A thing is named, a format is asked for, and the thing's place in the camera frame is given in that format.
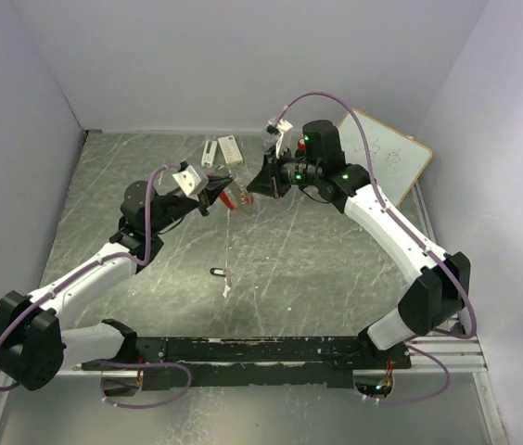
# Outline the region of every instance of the wire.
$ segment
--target wire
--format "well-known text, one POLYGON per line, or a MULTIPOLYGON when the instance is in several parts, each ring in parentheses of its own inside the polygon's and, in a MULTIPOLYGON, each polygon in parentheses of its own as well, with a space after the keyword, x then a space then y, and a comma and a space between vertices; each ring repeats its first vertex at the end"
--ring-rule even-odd
POLYGON ((308 197, 309 199, 312 199, 312 200, 315 201, 315 202, 318 202, 318 203, 320 203, 320 204, 331 204, 329 201, 321 201, 321 200, 319 200, 319 199, 316 199, 316 198, 312 197, 312 196, 309 195, 309 194, 305 191, 305 189, 302 188, 302 187, 299 187, 299 190, 300 190, 300 192, 301 192, 304 196, 308 197))
MULTIPOLYGON (((62 280, 61 283, 59 283, 57 286, 54 286, 51 290, 45 293, 42 297, 37 299, 34 303, 32 303, 27 309, 25 309, 17 318, 14 319, 14 321, 8 325, 8 327, 4 330, 2 335, 0 336, 0 348, 6 341, 6 339, 12 334, 12 332, 21 324, 24 322, 24 320, 39 306, 46 303, 48 300, 55 298, 56 295, 61 292, 63 289, 71 285, 72 283, 76 282, 81 276, 84 276, 86 273, 92 271, 95 267, 98 267, 102 265, 104 262, 114 260, 116 258, 127 258, 136 264, 140 266, 146 266, 148 265, 148 259, 150 258, 150 250, 152 249, 152 227, 150 224, 150 203, 152 201, 152 192, 154 189, 154 182, 159 176, 159 174, 164 173, 166 171, 179 171, 181 167, 179 164, 169 164, 169 165, 163 165, 162 167, 156 169, 150 174, 150 177, 148 178, 148 184, 147 184, 147 195, 145 198, 145 234, 146 234, 146 245, 145 245, 145 253, 144 258, 141 260, 127 252, 116 252, 112 253, 110 255, 106 255, 100 259, 100 261, 95 260, 91 261, 87 264, 85 264, 83 267, 72 273, 70 276, 68 276, 65 280, 62 280)), ((177 400, 179 397, 183 396, 187 390, 189 389, 189 386, 191 385, 192 376, 189 372, 189 369, 182 366, 179 363, 167 363, 167 362, 160 362, 160 363, 139 363, 139 364, 131 364, 131 363, 115 363, 115 362, 107 362, 110 366, 117 366, 117 367, 123 367, 123 368, 167 368, 167 367, 173 367, 182 369, 187 374, 187 383, 185 385, 185 388, 176 396, 171 397, 170 399, 164 400, 160 403, 155 403, 153 405, 144 405, 144 408, 151 408, 154 406, 161 406, 162 404, 170 403, 171 401, 177 400)), ((9 385, 7 387, 0 387, 0 392, 7 392, 11 389, 14 389, 19 386, 19 383, 14 383, 12 385, 9 385)), ((123 406, 123 403, 118 403, 116 406, 125 408, 126 406, 123 406)), ((127 405, 127 407, 131 407, 132 409, 140 409, 143 406, 142 405, 127 405)))
MULTIPOLYGON (((107 379, 101 380, 101 395, 103 396, 102 401, 105 403, 108 403, 111 406, 114 406, 116 408, 125 408, 128 410, 147 410, 150 408, 158 408, 163 405, 168 405, 169 403, 173 403, 177 399, 181 398, 186 394, 186 392, 189 390, 189 387, 191 387, 192 382, 192 375, 191 371, 189 371, 189 368, 187 366, 184 366, 180 363, 171 363, 171 362, 160 362, 160 363, 117 363, 117 362, 111 362, 109 360, 96 360, 97 363, 104 364, 106 366, 113 366, 115 368, 124 368, 124 369, 143 369, 143 368, 176 368, 181 369, 186 375, 187 375, 187 383, 185 383, 185 386, 174 396, 171 396, 168 399, 157 401, 156 403, 149 403, 148 405, 130 405, 128 403, 117 403, 116 401, 113 401, 110 399, 107 394, 105 393, 105 382, 107 379)), ((128 385, 130 388, 136 388, 134 385, 128 385)))
POLYGON ((185 219, 185 216, 182 216, 180 220, 177 220, 177 222, 172 225, 171 227, 169 227, 167 230, 165 231, 162 231, 162 232, 158 232, 157 235, 165 235, 165 234, 168 234, 172 229, 176 229, 179 224, 181 224, 185 219))
MULTIPOLYGON (((373 161, 371 160, 371 152, 370 152, 369 142, 366 138, 366 133, 364 132, 363 125, 361 124, 360 120, 358 119, 358 116, 356 116, 356 113, 354 112, 354 110, 352 108, 350 108, 348 106, 348 104, 346 104, 346 102, 344 102, 342 99, 340 99, 339 97, 337 97, 335 95, 331 95, 329 93, 324 93, 324 92, 320 92, 320 91, 312 91, 310 93, 305 93, 304 95, 300 95, 300 96, 296 97, 289 104, 284 106, 284 108, 282 109, 280 114, 278 114, 278 116, 276 117, 274 125, 276 125, 278 122, 280 122, 282 120, 282 118, 284 118, 284 116, 287 114, 287 111, 290 109, 290 107, 292 107, 295 103, 299 102, 302 98, 308 97, 310 95, 319 95, 319 96, 323 96, 323 97, 332 99, 332 100, 338 102, 342 107, 344 107, 346 109, 346 111, 348 111, 348 113, 351 115, 352 119, 354 120, 354 123, 358 127, 358 131, 361 135, 361 139, 363 140, 364 155, 366 158, 366 167, 367 167, 367 170, 369 173, 369 180, 371 182, 371 186, 373 187, 373 191, 375 193, 375 196, 376 196, 381 208, 390 216, 390 218, 396 224, 398 224, 398 226, 408 236, 410 236, 410 238, 418 245, 418 247, 421 250, 425 251, 427 253, 427 255, 432 260, 435 261, 435 263, 440 267, 440 269, 443 271, 443 273, 445 273, 445 275, 447 275, 449 280, 453 283, 453 285, 457 289, 457 292, 459 293, 459 296, 461 297, 462 301, 464 302, 464 305, 467 308, 467 312, 469 313, 470 324, 471 324, 470 331, 468 333, 456 334, 454 332, 450 332, 450 331, 446 331, 444 329, 438 329, 438 328, 435 328, 434 331, 441 333, 441 334, 445 334, 450 337, 456 337, 456 338, 461 338, 461 339, 470 339, 473 336, 475 336, 476 332, 478 330, 476 313, 474 312, 474 307, 472 306, 472 303, 470 302, 469 297, 468 297, 467 292, 464 289, 464 287, 461 285, 461 283, 459 283, 459 281, 457 280, 455 275, 453 275, 453 273, 447 267, 447 265, 443 262, 443 260, 441 260, 437 255, 435 255, 431 250, 429 250, 427 248, 427 245, 422 241, 422 239, 420 239, 418 236, 416 236, 416 234, 408 226, 406 226, 403 223, 403 221, 400 220, 400 218, 398 218, 398 216, 391 209, 389 209, 388 206, 386 205, 385 198, 383 198, 383 196, 381 195, 381 192, 379 191, 379 187, 376 184, 375 172, 373 171, 373 161)), ((443 372, 445 373, 445 384, 441 387, 441 389, 433 392, 432 394, 426 395, 426 396, 422 396, 422 397, 418 397, 418 398, 414 398, 414 399, 407 399, 407 400, 383 400, 382 403, 406 404, 406 403, 416 403, 416 402, 420 402, 420 401, 427 401, 429 399, 433 399, 433 398, 439 396, 440 394, 442 394, 444 391, 447 390, 447 388, 449 387, 449 385, 451 383, 451 375, 449 373, 449 369, 447 369, 447 367, 445 366, 445 364, 443 362, 441 362, 434 355, 429 354, 426 351, 420 350, 419 348, 416 348, 411 345, 406 345, 406 346, 408 347, 408 349, 414 350, 415 352, 418 352, 419 354, 422 354, 425 357, 428 357, 430 360, 432 360, 433 362, 438 364, 441 367, 441 369, 443 370, 443 372)), ((375 398, 369 398, 369 399, 372 399, 375 402, 379 402, 379 399, 375 399, 375 398)))

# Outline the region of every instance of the table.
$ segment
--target table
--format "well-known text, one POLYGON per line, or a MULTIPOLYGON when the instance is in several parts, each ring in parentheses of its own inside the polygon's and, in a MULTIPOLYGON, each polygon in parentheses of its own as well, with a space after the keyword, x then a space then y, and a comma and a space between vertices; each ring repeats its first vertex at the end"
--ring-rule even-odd
MULTIPOLYGON (((206 137, 90 133, 44 283, 86 260, 116 231, 129 184, 165 162, 199 163, 206 137)), ((261 167, 263 145, 257 136, 236 140, 245 159, 236 180, 245 185, 261 167)), ((157 188, 174 188, 171 176, 157 188)), ((401 210, 426 231, 419 204, 411 194, 401 210)), ((140 336, 355 335, 390 311, 405 287, 367 232, 295 189, 280 200, 256 197, 250 213, 219 202, 210 216, 190 214, 163 240, 153 264, 88 306, 76 326, 115 318, 140 336), (224 280, 209 273, 225 266, 233 271, 226 298, 224 280)), ((424 394, 441 383, 440 374, 399 375, 396 395, 424 394)), ((101 403, 94 378, 67 374, 39 392, 9 396, 0 443, 436 443, 441 435, 446 443, 489 443, 479 405, 474 378, 461 374, 440 398, 387 412, 361 403, 352 390, 304 386, 193 388, 169 407, 129 413, 101 403), (30 429, 34 424, 42 427, 30 429)))

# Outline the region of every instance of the purple cable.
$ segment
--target purple cable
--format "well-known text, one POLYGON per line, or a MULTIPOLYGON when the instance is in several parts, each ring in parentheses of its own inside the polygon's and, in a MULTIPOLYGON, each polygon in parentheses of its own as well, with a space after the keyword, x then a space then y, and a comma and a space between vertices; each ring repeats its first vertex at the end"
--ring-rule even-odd
MULTIPOLYGON (((159 169, 156 169, 150 174, 150 177, 148 178, 148 185, 147 185, 147 195, 146 195, 146 205, 145 205, 145 236, 146 236, 146 246, 145 246, 145 254, 144 258, 142 260, 134 257, 133 255, 130 255, 127 252, 118 252, 118 253, 112 253, 110 255, 107 255, 101 259, 101 261, 95 260, 92 262, 89 262, 88 264, 85 264, 82 268, 77 270, 75 273, 70 275, 68 278, 66 278, 64 281, 62 281, 59 285, 55 286, 50 292, 47 292, 45 295, 37 299, 31 306, 29 306, 27 309, 25 309, 17 318, 14 319, 14 321, 4 330, 2 335, 0 336, 0 348, 12 334, 12 332, 21 324, 25 318, 31 314, 36 308, 44 304, 49 299, 56 296, 59 292, 61 292, 62 289, 65 289, 70 284, 74 283, 78 278, 83 276, 85 273, 92 271, 95 267, 101 265, 103 262, 114 260, 116 258, 128 258, 129 260, 135 262, 136 264, 139 264, 141 266, 146 266, 148 264, 148 259, 150 258, 150 250, 152 248, 152 228, 150 226, 150 203, 152 200, 152 190, 154 188, 154 182, 157 179, 157 176, 159 176, 160 173, 166 172, 168 170, 171 171, 178 171, 180 169, 180 166, 178 164, 170 164, 170 165, 163 165, 159 169)), ((154 366, 148 366, 148 367, 168 367, 170 363, 151 363, 154 366)), ((185 391, 187 391, 187 388, 189 388, 189 385, 191 384, 191 375, 189 375, 188 378, 188 385, 185 388, 185 391)), ((8 387, 0 387, 0 392, 6 392, 11 389, 14 389, 18 386, 18 383, 14 383, 8 387)))
POLYGON ((161 362, 161 363, 138 363, 138 364, 129 364, 129 363, 117 363, 117 362, 110 362, 109 360, 96 360, 97 363, 105 364, 106 366, 113 366, 116 368, 125 368, 125 369, 144 369, 144 368, 176 368, 181 369, 184 373, 187 374, 187 383, 185 383, 185 386, 181 391, 179 391, 174 396, 158 401, 156 403, 150 403, 149 405, 130 405, 128 403, 117 403, 113 400, 111 400, 109 397, 107 397, 107 394, 105 394, 105 380, 101 380, 101 395, 103 396, 103 401, 108 403, 111 406, 114 406, 116 408, 127 408, 128 410, 147 410, 149 408, 158 408, 163 405, 168 405, 169 403, 172 403, 179 399, 180 397, 184 396, 186 392, 189 390, 189 387, 191 386, 192 382, 192 375, 189 371, 189 368, 186 366, 183 366, 180 363, 170 363, 170 362, 161 362))
MULTIPOLYGON (((310 93, 305 93, 304 95, 300 95, 299 97, 296 97, 288 105, 286 105, 282 109, 280 114, 278 114, 278 116, 276 117, 274 124, 277 124, 278 122, 280 122, 282 120, 282 118, 284 118, 284 116, 287 114, 287 111, 288 111, 288 109, 290 107, 292 107, 295 103, 299 102, 303 97, 308 97, 310 95, 320 95, 320 96, 332 99, 332 100, 338 102, 342 107, 344 107, 346 109, 346 111, 348 111, 348 113, 351 115, 352 119, 354 120, 354 123, 358 127, 358 131, 361 134, 361 138, 363 139, 364 155, 366 157, 366 167, 367 167, 367 170, 368 170, 368 173, 369 173, 369 180, 371 182, 371 186, 373 187, 373 191, 374 191, 374 193, 376 195, 376 198, 379 201, 379 204, 381 205, 381 208, 386 209, 386 213, 391 217, 391 219, 395 223, 397 223, 400 226, 400 228, 408 236, 410 236, 410 238, 412 238, 412 240, 423 251, 425 251, 432 260, 434 260, 437 263, 437 265, 440 267, 440 269, 443 271, 443 273, 445 273, 445 275, 447 275, 447 277, 451 280, 451 282, 453 283, 453 285, 457 289, 457 292, 459 293, 462 301, 464 302, 464 304, 465 304, 465 306, 467 308, 467 312, 469 313, 470 321, 471 321, 471 329, 470 329, 470 331, 467 334, 457 334, 457 333, 454 333, 454 332, 450 332, 450 331, 446 331, 444 329, 438 329, 438 328, 435 328, 433 330, 435 332, 438 332, 438 333, 441 333, 441 334, 445 334, 445 335, 448 335, 448 336, 451 336, 451 337, 456 337, 456 338, 461 338, 461 339, 470 339, 473 336, 475 336, 476 332, 477 332, 476 313, 474 312, 474 307, 472 306, 472 303, 470 302, 469 297, 467 296, 467 293, 464 290, 464 287, 457 280, 455 275, 453 275, 451 270, 445 265, 445 263, 439 257, 437 257, 437 255, 435 255, 431 250, 427 249, 427 245, 425 243, 423 243, 422 239, 420 239, 418 236, 416 236, 416 234, 412 230, 410 230, 410 228, 408 226, 406 226, 403 223, 403 221, 400 220, 400 218, 398 218, 398 216, 393 211, 391 211, 390 209, 387 209, 387 205, 386 205, 385 199, 381 196, 381 193, 379 192, 379 188, 377 187, 377 184, 376 184, 376 177, 375 177, 375 172, 373 171, 373 161, 371 160, 371 152, 370 152, 369 142, 368 142, 368 140, 366 138, 366 133, 364 132, 363 125, 361 124, 360 120, 356 116, 356 113, 354 112, 354 110, 352 110, 352 108, 350 108, 349 105, 346 102, 344 102, 342 99, 340 99, 339 97, 337 97, 335 95, 331 95, 329 93, 324 93, 324 92, 321 92, 321 91, 312 91, 310 93)), ((411 346, 411 345, 406 345, 406 346, 409 349, 414 350, 414 351, 424 355, 425 357, 428 357, 430 360, 432 360, 433 362, 438 364, 441 367, 441 369, 443 370, 443 372, 445 373, 445 376, 446 376, 445 384, 438 391, 435 391, 432 394, 428 394, 428 395, 423 396, 423 397, 419 397, 419 398, 415 398, 415 399, 408 399, 408 400, 389 400, 389 401, 384 400, 382 403, 387 403, 387 404, 404 404, 404 403, 415 403, 415 402, 419 402, 419 401, 427 401, 429 399, 433 399, 433 398, 439 396, 442 392, 446 391, 447 388, 449 387, 450 383, 451 383, 451 375, 449 374, 449 370, 447 369, 447 367, 445 366, 445 364, 443 362, 441 362, 439 359, 437 359, 432 354, 429 354, 428 352, 420 350, 419 348, 416 348, 416 347, 411 346)))

